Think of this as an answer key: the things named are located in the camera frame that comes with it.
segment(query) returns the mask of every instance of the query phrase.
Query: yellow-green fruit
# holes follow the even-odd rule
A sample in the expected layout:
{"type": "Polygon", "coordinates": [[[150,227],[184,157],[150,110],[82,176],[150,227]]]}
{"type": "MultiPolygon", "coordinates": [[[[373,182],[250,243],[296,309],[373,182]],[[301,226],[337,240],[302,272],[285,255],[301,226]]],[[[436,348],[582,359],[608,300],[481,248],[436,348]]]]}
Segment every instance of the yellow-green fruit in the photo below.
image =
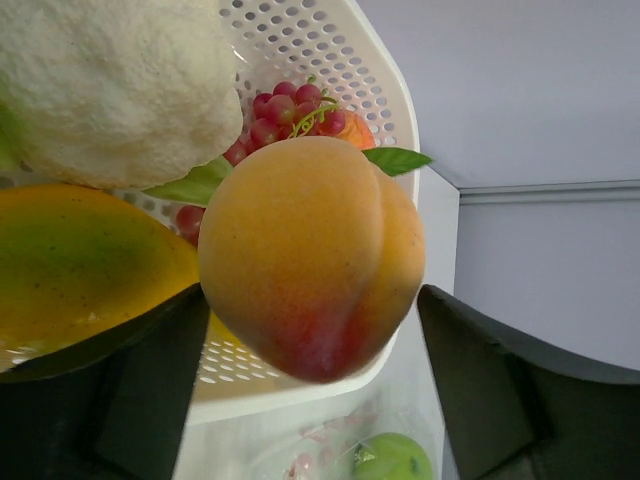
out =
{"type": "Polygon", "coordinates": [[[314,382],[380,352],[425,264],[409,197],[330,137],[276,142],[243,160],[213,195],[198,248],[218,317],[263,360],[314,382]]]}
{"type": "Polygon", "coordinates": [[[81,341],[198,281],[190,244],[138,208],[97,190],[0,190],[0,225],[5,356],[14,350],[31,357],[81,341]]]}

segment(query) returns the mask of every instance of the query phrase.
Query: green tendril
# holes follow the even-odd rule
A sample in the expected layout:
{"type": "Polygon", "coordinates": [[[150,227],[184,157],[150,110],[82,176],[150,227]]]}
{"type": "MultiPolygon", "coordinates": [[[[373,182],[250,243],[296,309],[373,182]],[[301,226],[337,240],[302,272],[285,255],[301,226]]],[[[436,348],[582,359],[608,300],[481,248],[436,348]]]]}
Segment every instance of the green tendril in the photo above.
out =
{"type": "Polygon", "coordinates": [[[338,110],[338,105],[332,102],[329,105],[324,105],[317,108],[311,113],[308,113],[300,119],[300,121],[293,127],[293,132],[287,138],[303,137],[311,131],[316,120],[318,123],[324,122],[324,115],[327,112],[333,112],[338,110]]]}

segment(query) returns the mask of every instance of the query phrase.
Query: basket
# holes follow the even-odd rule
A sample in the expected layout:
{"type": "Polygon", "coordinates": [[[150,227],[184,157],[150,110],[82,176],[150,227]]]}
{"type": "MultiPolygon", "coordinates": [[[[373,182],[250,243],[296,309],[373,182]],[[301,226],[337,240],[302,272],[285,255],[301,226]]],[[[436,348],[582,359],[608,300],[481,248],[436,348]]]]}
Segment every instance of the basket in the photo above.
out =
{"type": "MultiPolygon", "coordinates": [[[[397,66],[354,0],[221,0],[240,68],[243,112],[253,97],[283,79],[311,75],[343,106],[364,116],[378,145],[418,150],[415,113],[397,66]]],[[[417,204],[418,172],[397,179],[417,204]]],[[[0,188],[50,183],[29,172],[0,175],[0,188]]],[[[169,228],[177,205],[139,192],[114,191],[169,228]]],[[[328,385],[307,384],[272,369],[212,317],[188,425],[258,413],[361,388],[381,370],[395,336],[367,367],[328,385]]]]}

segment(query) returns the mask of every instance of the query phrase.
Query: cauliflower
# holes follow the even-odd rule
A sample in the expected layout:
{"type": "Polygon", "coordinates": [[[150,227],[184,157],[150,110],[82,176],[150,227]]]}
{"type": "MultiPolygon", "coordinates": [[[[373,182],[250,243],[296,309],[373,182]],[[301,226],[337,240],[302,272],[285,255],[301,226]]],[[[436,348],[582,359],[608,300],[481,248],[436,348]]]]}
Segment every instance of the cauliflower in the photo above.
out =
{"type": "Polygon", "coordinates": [[[242,113],[217,13],[216,0],[1,0],[5,155],[60,181],[145,189],[222,154],[242,113]]]}

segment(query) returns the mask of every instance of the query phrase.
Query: plastic bag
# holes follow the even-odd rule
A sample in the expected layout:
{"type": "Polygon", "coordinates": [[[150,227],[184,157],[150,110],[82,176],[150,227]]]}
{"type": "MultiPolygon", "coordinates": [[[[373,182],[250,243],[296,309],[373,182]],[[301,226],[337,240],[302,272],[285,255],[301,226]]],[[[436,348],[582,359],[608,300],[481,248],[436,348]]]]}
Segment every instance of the plastic bag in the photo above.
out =
{"type": "Polygon", "coordinates": [[[431,480],[438,478],[434,453],[415,408],[367,402],[265,450],[249,470],[251,480],[431,480]]]}

